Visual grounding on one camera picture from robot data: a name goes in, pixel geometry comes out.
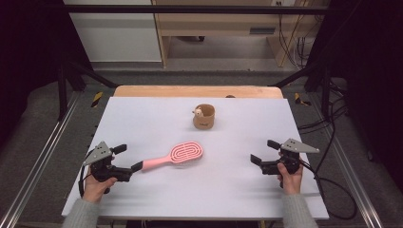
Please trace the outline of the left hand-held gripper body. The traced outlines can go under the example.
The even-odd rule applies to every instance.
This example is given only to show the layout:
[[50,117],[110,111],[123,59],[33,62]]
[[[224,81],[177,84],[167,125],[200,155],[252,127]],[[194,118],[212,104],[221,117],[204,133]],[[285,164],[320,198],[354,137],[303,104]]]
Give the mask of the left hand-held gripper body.
[[98,143],[88,152],[83,166],[89,166],[91,174],[97,181],[116,178],[118,181],[129,181],[133,172],[130,168],[117,167],[112,164],[114,154],[105,142]]

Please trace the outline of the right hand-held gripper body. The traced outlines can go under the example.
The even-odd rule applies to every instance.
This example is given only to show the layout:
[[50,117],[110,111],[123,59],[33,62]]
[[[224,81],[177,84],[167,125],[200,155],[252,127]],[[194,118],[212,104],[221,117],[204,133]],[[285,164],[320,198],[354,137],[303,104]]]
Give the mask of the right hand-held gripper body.
[[280,158],[276,161],[263,161],[260,169],[263,175],[279,175],[278,164],[282,162],[290,174],[294,174],[299,168],[300,153],[318,153],[319,149],[311,145],[288,139],[280,143]]

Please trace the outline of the pink hairbrush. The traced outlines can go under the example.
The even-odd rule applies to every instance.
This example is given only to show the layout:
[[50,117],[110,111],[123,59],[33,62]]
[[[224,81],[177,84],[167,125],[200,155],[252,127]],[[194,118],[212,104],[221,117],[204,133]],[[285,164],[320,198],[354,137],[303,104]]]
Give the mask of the pink hairbrush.
[[144,160],[142,171],[151,170],[163,164],[180,164],[199,159],[203,154],[203,148],[198,142],[181,142],[173,146],[170,152],[161,158]]

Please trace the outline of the brown cup with animal figure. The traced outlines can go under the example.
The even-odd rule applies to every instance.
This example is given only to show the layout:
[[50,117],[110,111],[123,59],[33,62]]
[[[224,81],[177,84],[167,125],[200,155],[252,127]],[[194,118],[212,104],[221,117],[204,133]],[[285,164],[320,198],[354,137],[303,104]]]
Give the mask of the brown cup with animal figure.
[[199,104],[193,110],[193,125],[197,129],[211,129],[215,121],[215,107],[211,104]]

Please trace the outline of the person's left hand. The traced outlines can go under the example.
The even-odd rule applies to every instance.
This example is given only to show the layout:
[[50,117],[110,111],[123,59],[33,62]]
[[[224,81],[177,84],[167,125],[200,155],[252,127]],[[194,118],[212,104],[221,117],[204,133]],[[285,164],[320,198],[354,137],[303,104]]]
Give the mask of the person's left hand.
[[88,171],[85,179],[84,194],[82,199],[91,203],[99,203],[105,193],[105,190],[112,187],[116,182],[117,179],[114,177],[105,181],[97,181],[91,174],[91,171]]

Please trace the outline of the person's right hand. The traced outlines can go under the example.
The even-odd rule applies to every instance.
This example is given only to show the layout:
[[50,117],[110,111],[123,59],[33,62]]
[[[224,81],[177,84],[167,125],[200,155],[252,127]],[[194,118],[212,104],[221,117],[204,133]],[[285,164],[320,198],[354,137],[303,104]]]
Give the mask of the person's right hand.
[[280,162],[278,164],[278,180],[282,184],[282,188],[286,195],[296,195],[300,193],[303,166],[300,165],[294,174],[290,174],[285,165]]

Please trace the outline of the white table board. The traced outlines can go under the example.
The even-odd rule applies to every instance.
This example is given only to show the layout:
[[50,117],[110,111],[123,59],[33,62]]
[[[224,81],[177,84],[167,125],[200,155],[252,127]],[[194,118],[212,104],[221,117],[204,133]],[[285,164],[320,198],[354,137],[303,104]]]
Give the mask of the white table board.
[[[194,127],[193,110],[207,103],[216,110],[209,130]],[[262,174],[251,156],[274,161],[273,140],[299,134],[285,99],[112,97],[93,143],[125,144],[114,165],[167,155],[179,143],[194,141],[200,159],[165,164],[115,184],[101,201],[108,219],[280,219],[282,190],[274,176]]]

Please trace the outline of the yellow black tape marker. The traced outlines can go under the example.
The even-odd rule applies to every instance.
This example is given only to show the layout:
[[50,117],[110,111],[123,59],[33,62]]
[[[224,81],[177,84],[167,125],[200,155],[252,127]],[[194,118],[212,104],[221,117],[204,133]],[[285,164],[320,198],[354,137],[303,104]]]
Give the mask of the yellow black tape marker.
[[94,98],[93,98],[91,107],[96,107],[96,106],[98,105],[98,103],[100,102],[102,96],[103,96],[103,92],[102,92],[102,91],[97,92],[97,93],[95,94]]
[[308,101],[302,101],[298,93],[295,93],[295,103],[296,103],[297,105],[306,105],[306,106],[312,105],[312,104],[311,104],[310,102],[308,102]]

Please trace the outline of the black metal stand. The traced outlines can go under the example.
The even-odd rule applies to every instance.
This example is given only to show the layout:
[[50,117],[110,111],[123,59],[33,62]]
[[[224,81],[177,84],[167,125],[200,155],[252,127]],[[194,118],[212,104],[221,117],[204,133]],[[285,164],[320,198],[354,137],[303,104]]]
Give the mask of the black metal stand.
[[315,61],[306,66],[305,68],[297,71],[291,76],[274,83],[274,87],[283,88],[293,81],[301,78],[302,76],[307,76],[308,79],[305,83],[305,90],[307,92],[314,92],[319,86],[321,86],[321,106],[320,112],[326,121],[330,119],[329,111],[329,98],[330,98],[330,69],[326,64],[320,61]]
[[67,115],[67,83],[70,83],[74,91],[84,91],[86,88],[86,83],[82,78],[83,75],[86,75],[109,88],[117,88],[119,86],[118,84],[113,83],[107,78],[96,73],[93,69],[81,66],[76,62],[63,62],[57,71],[59,121],[61,121]]

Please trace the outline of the white cabinet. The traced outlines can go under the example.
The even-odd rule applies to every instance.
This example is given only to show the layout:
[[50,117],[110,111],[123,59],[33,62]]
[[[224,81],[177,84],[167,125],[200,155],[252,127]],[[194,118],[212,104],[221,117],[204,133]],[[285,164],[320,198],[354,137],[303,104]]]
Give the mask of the white cabinet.
[[152,13],[71,13],[86,54],[98,62],[160,62]]

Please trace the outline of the dark curtain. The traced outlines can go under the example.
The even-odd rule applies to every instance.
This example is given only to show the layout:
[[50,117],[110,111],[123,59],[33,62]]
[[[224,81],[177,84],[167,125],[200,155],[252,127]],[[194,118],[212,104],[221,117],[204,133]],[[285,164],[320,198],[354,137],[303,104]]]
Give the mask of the dark curtain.
[[91,63],[64,0],[0,0],[0,146],[34,89],[57,80],[64,61]]
[[330,45],[331,75],[347,82],[347,102],[370,151],[403,192],[403,0],[330,0],[310,59]]

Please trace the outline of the grey label on desk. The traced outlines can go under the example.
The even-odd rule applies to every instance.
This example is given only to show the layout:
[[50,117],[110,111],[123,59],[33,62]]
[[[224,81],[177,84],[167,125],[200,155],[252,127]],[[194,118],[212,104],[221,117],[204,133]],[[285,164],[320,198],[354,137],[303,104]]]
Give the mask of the grey label on desk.
[[272,27],[251,27],[249,29],[250,35],[272,35],[276,32],[275,28]]

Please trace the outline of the light wooden desk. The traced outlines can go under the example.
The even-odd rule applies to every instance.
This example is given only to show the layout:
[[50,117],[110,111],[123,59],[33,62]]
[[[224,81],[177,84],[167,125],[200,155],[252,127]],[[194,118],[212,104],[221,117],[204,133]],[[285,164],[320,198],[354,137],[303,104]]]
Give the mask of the light wooden desk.
[[[154,6],[326,7],[330,0],[150,0]],[[167,54],[166,41],[174,36],[260,36],[267,39],[279,67],[290,62],[298,37],[314,38],[320,15],[157,13],[157,30]],[[272,27],[272,35],[250,35],[251,27]]]

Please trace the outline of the aluminium floor rail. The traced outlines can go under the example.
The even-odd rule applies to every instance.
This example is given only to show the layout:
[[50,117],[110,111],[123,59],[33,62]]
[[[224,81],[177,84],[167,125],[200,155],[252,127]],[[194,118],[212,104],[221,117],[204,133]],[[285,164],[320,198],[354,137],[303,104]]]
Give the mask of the aluminium floor rail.
[[330,140],[330,146],[334,150],[334,154],[339,165],[339,168],[343,174],[345,181],[351,191],[358,210],[363,217],[368,228],[384,228],[381,219],[374,209],[374,206],[364,189],[362,182],[359,180],[358,175],[352,167],[350,161],[344,153],[344,150],[339,142],[337,136],[332,136],[336,133],[336,129],[333,126],[325,128],[326,136]]
[[72,93],[71,98],[67,103],[66,114],[60,120],[58,120],[56,125],[53,127],[47,142],[42,148],[41,153],[35,161],[35,164],[31,168],[26,180],[24,181],[24,184],[20,188],[8,211],[0,219],[0,228],[14,228],[16,225],[29,201],[29,198],[31,197],[34,188],[36,187],[48,164],[49,158],[52,156],[55,147],[60,141],[71,115],[81,97],[82,92]]

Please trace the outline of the black frame crossbar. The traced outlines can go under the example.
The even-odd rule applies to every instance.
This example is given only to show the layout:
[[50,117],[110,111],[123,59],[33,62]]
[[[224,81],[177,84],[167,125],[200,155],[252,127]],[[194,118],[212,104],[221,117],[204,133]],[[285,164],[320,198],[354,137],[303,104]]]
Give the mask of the black frame crossbar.
[[198,14],[302,14],[328,15],[346,9],[329,7],[151,6],[151,5],[44,5],[47,10],[70,13],[198,13]]

